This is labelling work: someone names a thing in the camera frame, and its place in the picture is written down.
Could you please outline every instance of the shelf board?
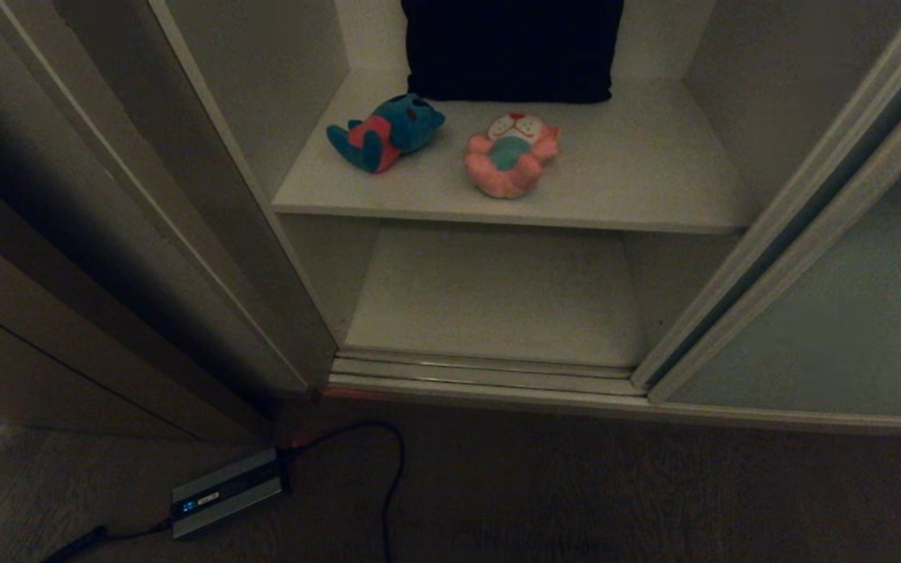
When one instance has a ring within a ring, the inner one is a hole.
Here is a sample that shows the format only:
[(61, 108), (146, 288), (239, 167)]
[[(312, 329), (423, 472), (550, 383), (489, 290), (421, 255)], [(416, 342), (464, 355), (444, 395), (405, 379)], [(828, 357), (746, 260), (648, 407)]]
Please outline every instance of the shelf board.
[(644, 333), (621, 236), (385, 224), (344, 348), (629, 368)]
[[(593, 106), (434, 102), (447, 123), (429, 147), (382, 174), (343, 160), (325, 128), (364, 119), (404, 91), (397, 71), (354, 69), (273, 199), (279, 213), (726, 234), (757, 208), (701, 108), (680, 82), (616, 84)], [(497, 200), (473, 188), (468, 139), (510, 111), (561, 126), (562, 153), (535, 192)]]

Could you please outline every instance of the power adapter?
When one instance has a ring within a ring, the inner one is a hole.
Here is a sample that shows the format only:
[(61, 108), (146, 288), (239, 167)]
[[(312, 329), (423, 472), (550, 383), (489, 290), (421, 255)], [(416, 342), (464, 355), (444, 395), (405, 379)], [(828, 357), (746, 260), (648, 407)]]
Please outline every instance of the power adapter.
[(398, 467), (382, 506), (382, 540), (383, 547), (385, 547), (385, 560), (390, 562), (393, 560), (393, 555), (391, 555), (389, 513), (391, 497), (398, 487), (405, 467), (405, 441), (398, 428), (386, 421), (362, 421), (333, 430), (293, 448), (284, 450), (269, 448), (214, 473), (180, 485), (172, 489), (171, 516), (153, 527), (132, 534), (112, 534), (106, 526), (96, 526), (90, 532), (49, 555), (43, 560), (43, 563), (62, 563), (96, 544), (133, 540), (169, 529), (172, 530), (173, 539), (187, 538), (242, 510), (278, 497), (283, 493), (290, 494), (290, 481), (287, 479), (286, 467), (288, 463), (307, 450), (323, 442), (328, 442), (336, 436), (364, 428), (377, 428), (390, 432), (396, 438), (398, 445)]
[(286, 456), (269, 448), (172, 489), (172, 538), (196, 534), (249, 507), (290, 494)]

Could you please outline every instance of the plush toy face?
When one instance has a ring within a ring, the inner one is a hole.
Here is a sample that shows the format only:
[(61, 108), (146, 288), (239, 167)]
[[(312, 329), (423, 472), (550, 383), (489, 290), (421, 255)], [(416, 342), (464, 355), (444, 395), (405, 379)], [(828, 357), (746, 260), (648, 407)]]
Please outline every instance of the plush toy face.
[(391, 124), (391, 144), (403, 152), (422, 149), (443, 125), (443, 114), (415, 94), (393, 97), (375, 110)]
[(510, 113), (493, 121), (489, 127), (489, 139), (521, 138), (533, 144), (551, 133), (551, 128), (537, 115)]

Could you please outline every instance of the dark floor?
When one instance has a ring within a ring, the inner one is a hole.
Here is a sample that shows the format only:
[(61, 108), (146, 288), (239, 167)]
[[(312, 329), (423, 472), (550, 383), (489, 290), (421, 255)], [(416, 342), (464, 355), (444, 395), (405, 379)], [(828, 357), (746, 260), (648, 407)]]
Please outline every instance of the dark floor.
[[(303, 434), (369, 414), (407, 439), (400, 562), (901, 561), (901, 438), (337, 402)], [(173, 485), (251, 450), (0, 427), (0, 561), (161, 520)], [(77, 560), (382, 560), (396, 452), (382, 432), (348, 435), (298, 461), (292, 497), (191, 542)]]

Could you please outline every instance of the cabinet door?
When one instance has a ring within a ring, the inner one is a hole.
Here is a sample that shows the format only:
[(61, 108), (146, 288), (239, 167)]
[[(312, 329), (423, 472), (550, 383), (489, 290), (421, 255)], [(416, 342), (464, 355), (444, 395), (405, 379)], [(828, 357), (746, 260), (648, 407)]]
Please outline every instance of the cabinet door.
[(650, 398), (901, 418), (899, 175), (901, 124)]
[(96, 7), (0, 2), (1, 195), (232, 387), (321, 387), (336, 344), (147, 4)]
[[(115, 418), (99, 419), (94, 403), (111, 405), (104, 411)], [(148, 425), (122, 421), (147, 419), (175, 431), (155, 434), (212, 441), (251, 441), (268, 432), (260, 413), (104, 291), (2, 199), (0, 419), (135, 434)]]

